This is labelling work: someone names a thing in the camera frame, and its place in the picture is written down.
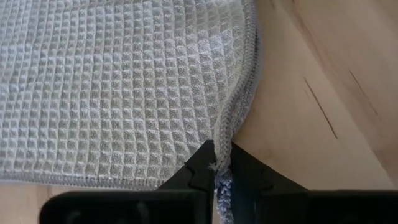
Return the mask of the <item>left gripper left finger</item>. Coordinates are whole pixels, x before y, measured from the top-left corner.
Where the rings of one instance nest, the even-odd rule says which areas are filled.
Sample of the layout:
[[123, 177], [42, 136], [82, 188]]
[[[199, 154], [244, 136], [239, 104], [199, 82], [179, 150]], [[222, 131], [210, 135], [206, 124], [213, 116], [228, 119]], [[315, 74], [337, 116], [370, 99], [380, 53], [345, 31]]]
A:
[[212, 224], [215, 174], [212, 140], [205, 141], [159, 190], [169, 191], [161, 224]]

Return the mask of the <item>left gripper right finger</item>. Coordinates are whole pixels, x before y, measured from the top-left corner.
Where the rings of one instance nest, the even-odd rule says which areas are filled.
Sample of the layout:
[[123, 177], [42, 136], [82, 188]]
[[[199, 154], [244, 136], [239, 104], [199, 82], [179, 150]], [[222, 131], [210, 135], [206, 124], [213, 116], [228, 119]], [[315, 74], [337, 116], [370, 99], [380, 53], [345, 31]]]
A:
[[233, 144], [234, 224], [305, 224], [308, 190]]

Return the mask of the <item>grey waffle microfiber towel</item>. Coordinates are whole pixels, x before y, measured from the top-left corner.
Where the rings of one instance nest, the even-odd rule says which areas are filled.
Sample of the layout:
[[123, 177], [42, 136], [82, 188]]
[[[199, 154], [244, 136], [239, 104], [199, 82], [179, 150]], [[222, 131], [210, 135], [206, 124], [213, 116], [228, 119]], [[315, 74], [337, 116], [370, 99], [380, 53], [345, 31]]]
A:
[[230, 142], [257, 85], [254, 0], [0, 0], [0, 182], [153, 190]]

